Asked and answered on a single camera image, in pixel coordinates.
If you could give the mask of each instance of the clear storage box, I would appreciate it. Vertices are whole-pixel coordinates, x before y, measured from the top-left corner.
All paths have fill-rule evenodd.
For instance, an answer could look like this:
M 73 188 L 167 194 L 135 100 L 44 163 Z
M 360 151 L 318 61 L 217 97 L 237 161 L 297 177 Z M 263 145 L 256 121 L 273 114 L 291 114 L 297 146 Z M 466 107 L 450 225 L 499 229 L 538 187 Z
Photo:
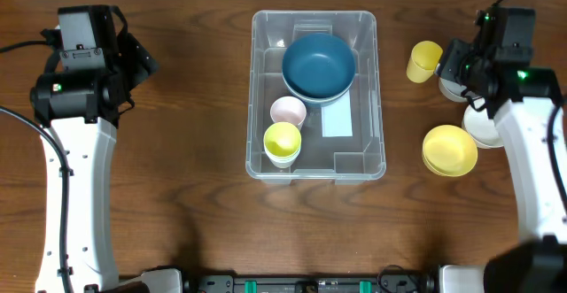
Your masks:
M 356 75 L 349 92 L 335 104 L 307 106 L 301 153 L 291 167 L 279 169 L 264 152 L 262 139 L 272 124 L 271 104 L 291 95 L 282 77 L 285 50 L 310 33 L 328 33 L 345 41 L 356 60 Z M 372 13 L 260 11 L 254 15 L 246 139 L 246 171 L 253 178 L 280 184 L 296 179 L 358 184 L 382 177 L 386 161 L 380 106 L 377 23 Z

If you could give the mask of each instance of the green tape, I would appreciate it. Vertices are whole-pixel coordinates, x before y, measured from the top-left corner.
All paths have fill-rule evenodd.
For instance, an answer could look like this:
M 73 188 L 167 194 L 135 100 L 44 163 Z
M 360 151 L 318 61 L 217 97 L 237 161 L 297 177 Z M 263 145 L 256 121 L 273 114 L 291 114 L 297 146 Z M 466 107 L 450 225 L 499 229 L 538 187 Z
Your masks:
M 256 293 L 256 281 L 245 282 L 245 293 Z
M 372 293 L 372 283 L 369 281 L 361 281 L 360 293 Z

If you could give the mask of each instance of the wooden table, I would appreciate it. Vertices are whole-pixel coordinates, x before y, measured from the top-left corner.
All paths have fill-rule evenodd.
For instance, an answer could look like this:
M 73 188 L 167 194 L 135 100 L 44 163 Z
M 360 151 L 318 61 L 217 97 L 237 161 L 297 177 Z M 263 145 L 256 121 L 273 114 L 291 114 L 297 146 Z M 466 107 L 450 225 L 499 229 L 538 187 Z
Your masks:
M 120 120 L 111 183 L 114 257 L 123 275 L 176 263 L 194 274 L 375 274 L 387 264 L 482 264 L 517 242 L 503 149 L 480 150 L 449 179 L 421 160 L 425 133 L 459 125 L 465 109 L 435 79 L 405 76 L 422 40 L 471 40 L 494 0 L 0 0 L 2 46 L 39 39 L 57 8 L 117 4 L 161 70 L 133 92 Z M 534 7 L 535 65 L 567 80 L 567 0 Z M 251 22 L 262 9 L 368 10 L 377 17 L 388 169 L 356 187 L 267 186 L 245 171 Z M 32 117 L 29 89 L 50 50 L 0 55 L 0 104 Z M 2 116 L 0 290 L 31 292 L 42 260 L 45 164 L 38 136 Z

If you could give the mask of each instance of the yellow bowl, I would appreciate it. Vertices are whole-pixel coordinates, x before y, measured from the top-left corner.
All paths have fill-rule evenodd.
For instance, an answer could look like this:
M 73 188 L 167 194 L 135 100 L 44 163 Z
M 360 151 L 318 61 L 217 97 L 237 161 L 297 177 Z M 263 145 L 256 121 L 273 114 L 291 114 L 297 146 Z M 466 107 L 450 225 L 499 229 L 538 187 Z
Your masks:
M 301 147 L 301 133 L 291 123 L 273 124 L 264 134 L 264 149 L 276 157 L 293 156 L 299 147 Z
M 434 173 L 459 177 L 471 171 L 477 159 L 477 145 L 460 127 L 435 127 L 423 139 L 423 162 Z

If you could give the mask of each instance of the green light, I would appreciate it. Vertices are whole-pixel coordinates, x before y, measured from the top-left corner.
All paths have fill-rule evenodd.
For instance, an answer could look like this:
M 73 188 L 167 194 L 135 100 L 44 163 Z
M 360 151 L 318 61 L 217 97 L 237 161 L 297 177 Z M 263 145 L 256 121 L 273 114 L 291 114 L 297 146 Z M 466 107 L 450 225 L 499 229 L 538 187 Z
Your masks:
M 525 80 L 526 77 L 528 77 L 528 73 L 524 72 L 524 71 L 517 71 L 517 77 L 520 78 L 520 80 Z

